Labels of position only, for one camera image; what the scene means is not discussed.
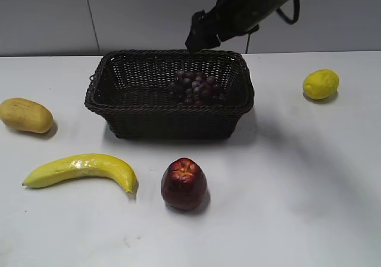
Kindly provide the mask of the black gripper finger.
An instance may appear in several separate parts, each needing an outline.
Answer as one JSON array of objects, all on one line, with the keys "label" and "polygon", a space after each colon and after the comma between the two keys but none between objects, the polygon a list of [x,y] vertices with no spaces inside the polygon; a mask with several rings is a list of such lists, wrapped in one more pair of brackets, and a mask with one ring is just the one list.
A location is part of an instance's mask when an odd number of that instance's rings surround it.
[{"label": "black gripper finger", "polygon": [[200,24],[193,24],[185,41],[189,52],[199,52],[204,49],[214,49],[221,45],[217,34]]}]

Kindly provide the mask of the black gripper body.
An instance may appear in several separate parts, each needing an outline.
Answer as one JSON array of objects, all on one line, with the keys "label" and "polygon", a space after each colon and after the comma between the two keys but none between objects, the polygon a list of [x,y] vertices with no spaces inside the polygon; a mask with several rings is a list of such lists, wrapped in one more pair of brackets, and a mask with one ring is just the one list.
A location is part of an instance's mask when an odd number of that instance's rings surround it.
[{"label": "black gripper body", "polygon": [[196,12],[191,18],[193,24],[215,32],[220,42],[259,30],[259,25],[252,20],[249,0],[217,0],[210,11]]}]

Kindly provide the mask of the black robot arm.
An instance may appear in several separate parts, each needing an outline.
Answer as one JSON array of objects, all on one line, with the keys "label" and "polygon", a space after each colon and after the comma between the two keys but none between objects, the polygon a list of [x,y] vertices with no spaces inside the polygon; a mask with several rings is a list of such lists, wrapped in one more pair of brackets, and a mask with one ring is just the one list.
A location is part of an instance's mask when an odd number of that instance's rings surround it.
[{"label": "black robot arm", "polygon": [[214,49],[234,37],[250,36],[276,13],[286,24],[299,20],[300,0],[217,0],[208,12],[196,12],[185,45],[189,52]]}]

